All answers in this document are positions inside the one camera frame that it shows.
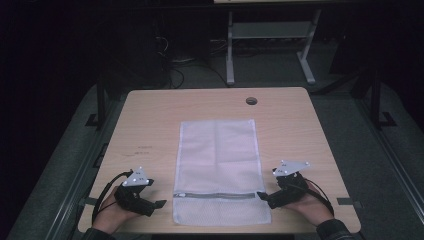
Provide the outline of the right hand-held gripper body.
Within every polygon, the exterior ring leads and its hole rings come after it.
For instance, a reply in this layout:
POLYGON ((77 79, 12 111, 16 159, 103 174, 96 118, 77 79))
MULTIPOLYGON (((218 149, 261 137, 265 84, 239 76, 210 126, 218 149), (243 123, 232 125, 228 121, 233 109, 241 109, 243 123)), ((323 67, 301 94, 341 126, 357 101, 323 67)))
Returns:
POLYGON ((280 190, 266 198, 271 209, 296 202, 305 195, 308 184, 300 171, 309 166, 308 162, 282 160, 280 165, 272 170, 280 190))

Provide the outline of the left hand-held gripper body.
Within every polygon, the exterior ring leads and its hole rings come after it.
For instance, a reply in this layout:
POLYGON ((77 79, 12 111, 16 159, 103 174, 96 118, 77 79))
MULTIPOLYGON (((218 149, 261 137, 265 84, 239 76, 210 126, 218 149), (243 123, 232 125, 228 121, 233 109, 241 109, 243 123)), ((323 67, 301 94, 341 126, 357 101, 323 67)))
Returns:
POLYGON ((117 204, 124 210, 151 216, 156 210, 156 204, 143 199, 140 193, 153 182, 153 179, 147 177, 143 167, 133 170, 114 194, 117 204))

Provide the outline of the white mesh laundry bag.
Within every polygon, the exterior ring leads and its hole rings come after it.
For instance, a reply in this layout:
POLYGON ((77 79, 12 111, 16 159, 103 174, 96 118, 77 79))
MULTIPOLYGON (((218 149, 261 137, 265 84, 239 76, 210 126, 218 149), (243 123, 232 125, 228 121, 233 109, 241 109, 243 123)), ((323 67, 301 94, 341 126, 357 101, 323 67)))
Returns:
POLYGON ((271 222, 256 124, 252 119, 185 121, 180 125, 173 220, 229 227, 271 222))

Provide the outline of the person's left hand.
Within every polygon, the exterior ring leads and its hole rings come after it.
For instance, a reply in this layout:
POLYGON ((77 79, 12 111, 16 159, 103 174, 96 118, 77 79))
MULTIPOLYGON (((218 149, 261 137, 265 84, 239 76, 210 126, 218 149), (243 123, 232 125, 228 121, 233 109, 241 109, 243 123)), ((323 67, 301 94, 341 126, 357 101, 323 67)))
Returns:
POLYGON ((115 233, 127 221, 139 217, 139 214, 122 209, 115 199, 114 187, 110 195, 102 202, 92 227, 107 234, 115 233))

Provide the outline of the person's right hand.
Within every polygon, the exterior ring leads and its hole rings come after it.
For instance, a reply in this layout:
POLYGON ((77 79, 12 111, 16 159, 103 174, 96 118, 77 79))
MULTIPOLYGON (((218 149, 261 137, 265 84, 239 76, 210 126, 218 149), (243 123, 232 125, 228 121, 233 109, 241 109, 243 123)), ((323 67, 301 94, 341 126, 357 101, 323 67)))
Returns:
POLYGON ((306 193, 298 201, 287 204, 286 208, 299 213, 315 227, 334 218, 330 210, 309 193, 306 193))

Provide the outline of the black metal stand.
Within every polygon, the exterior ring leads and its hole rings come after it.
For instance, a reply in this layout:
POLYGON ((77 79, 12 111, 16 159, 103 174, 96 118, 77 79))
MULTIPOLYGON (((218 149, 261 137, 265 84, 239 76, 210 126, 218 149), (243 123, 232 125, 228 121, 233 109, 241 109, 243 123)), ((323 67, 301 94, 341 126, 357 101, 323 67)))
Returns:
POLYGON ((383 127, 396 126, 396 122, 389 112, 380 111, 381 80, 378 71, 374 72, 371 85, 370 119, 374 127, 381 130, 383 127))
POLYGON ((86 121, 86 126, 95 127, 100 130, 106 119, 106 91, 102 82, 96 84, 96 100, 97 100, 97 113, 91 114, 86 121))

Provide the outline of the white metal table frame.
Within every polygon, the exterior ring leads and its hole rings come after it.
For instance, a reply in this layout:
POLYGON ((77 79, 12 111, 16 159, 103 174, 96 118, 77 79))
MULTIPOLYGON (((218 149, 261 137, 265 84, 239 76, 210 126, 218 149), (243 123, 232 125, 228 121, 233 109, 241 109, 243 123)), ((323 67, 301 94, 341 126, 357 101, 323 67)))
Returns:
POLYGON ((228 14, 227 25, 227 53, 226 53, 226 83, 235 84, 233 41, 244 39, 304 39, 305 44, 297 53, 297 58, 308 84, 316 83, 315 77, 309 66, 307 56, 313 42, 318 26, 321 10, 315 10, 310 21, 294 22, 235 22, 233 13, 228 14))

